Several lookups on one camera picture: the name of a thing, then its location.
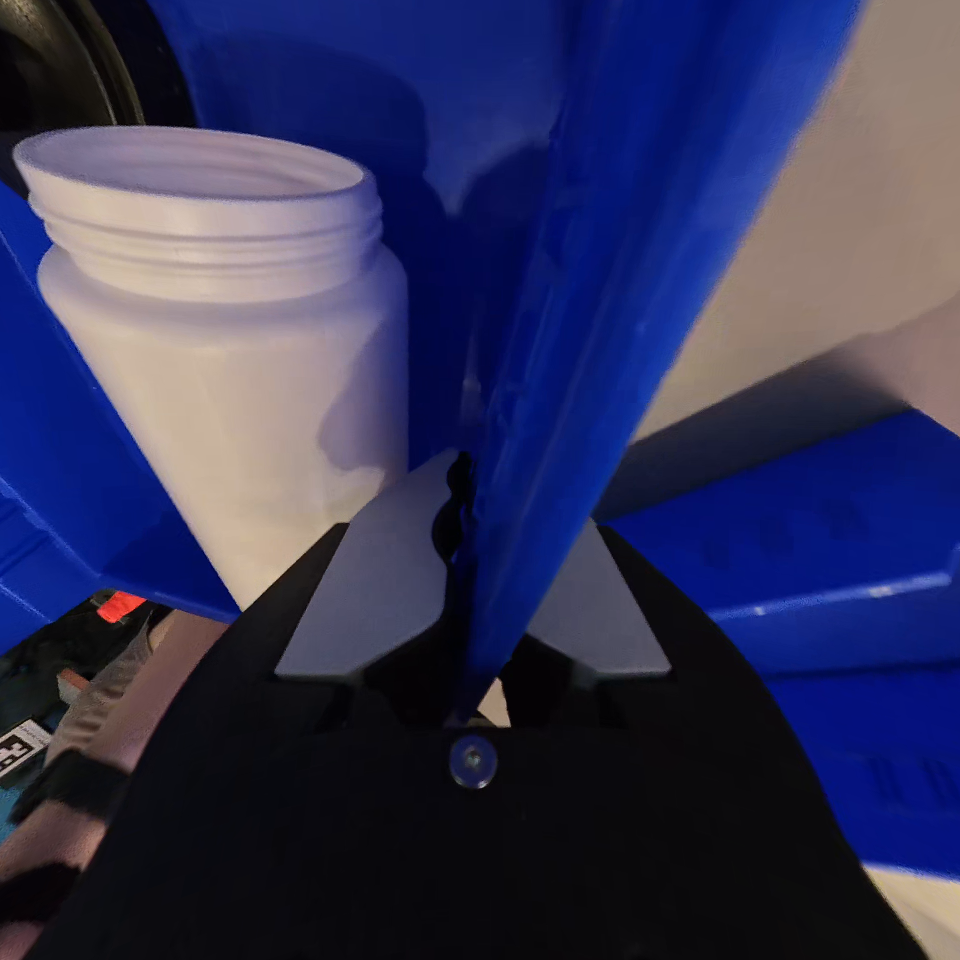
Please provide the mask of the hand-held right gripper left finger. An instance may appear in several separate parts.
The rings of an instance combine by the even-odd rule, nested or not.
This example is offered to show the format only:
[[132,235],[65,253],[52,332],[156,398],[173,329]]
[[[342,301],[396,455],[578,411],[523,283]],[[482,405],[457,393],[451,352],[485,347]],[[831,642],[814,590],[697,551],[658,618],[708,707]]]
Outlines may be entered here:
[[275,667],[285,680],[353,676],[425,632],[446,604],[433,528],[459,453],[445,450],[359,510]]

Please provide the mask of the blue plastic storage bin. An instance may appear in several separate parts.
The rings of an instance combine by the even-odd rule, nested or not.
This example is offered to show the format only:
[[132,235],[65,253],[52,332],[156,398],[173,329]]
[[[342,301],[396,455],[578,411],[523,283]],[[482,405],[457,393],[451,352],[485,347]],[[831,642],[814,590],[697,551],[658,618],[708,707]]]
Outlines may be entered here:
[[[629,547],[607,549],[671,666],[599,678],[526,632],[635,428],[825,91],[858,2],[110,2],[146,121],[294,142],[374,174],[408,290],[409,467],[459,455],[434,522],[445,604],[347,678],[276,668],[347,531],[240,609],[45,303],[51,248],[2,185],[2,447],[24,541],[2,550],[2,642],[89,594],[208,618],[289,701],[376,690],[464,726],[500,677],[513,726],[610,683],[674,679]],[[43,434],[52,433],[51,437]]]
[[763,679],[870,865],[959,872],[959,439],[897,414],[607,524]]

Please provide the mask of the person's left hand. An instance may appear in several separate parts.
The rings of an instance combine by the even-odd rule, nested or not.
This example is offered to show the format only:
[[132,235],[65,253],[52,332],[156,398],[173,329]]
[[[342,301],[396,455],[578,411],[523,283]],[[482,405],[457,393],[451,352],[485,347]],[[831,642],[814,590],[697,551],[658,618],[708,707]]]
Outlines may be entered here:
[[23,958],[97,853],[144,750],[225,624],[175,610],[81,690],[2,843],[2,958]]

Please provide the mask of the black bottle lid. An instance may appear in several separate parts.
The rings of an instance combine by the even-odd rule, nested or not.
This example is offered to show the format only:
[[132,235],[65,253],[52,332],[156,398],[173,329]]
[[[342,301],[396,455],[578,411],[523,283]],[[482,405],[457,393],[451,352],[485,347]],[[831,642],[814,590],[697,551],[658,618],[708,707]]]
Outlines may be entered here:
[[109,27],[111,2],[1,3],[1,179],[28,188],[14,150],[60,129],[146,121],[135,80]]

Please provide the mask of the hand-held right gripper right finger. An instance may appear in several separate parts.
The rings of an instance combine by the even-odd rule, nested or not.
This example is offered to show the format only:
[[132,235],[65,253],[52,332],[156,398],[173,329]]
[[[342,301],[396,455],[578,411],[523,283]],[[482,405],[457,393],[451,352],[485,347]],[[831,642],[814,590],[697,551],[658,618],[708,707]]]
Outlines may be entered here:
[[584,523],[526,633],[599,678],[662,677],[671,669],[592,519]]

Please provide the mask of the white plastic bottle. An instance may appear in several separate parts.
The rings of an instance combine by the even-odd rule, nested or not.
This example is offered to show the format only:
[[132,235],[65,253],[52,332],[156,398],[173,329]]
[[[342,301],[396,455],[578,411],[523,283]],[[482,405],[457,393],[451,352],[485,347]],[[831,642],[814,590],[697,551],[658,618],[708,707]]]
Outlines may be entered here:
[[407,279],[327,150],[90,126],[13,161],[45,304],[240,610],[409,468]]

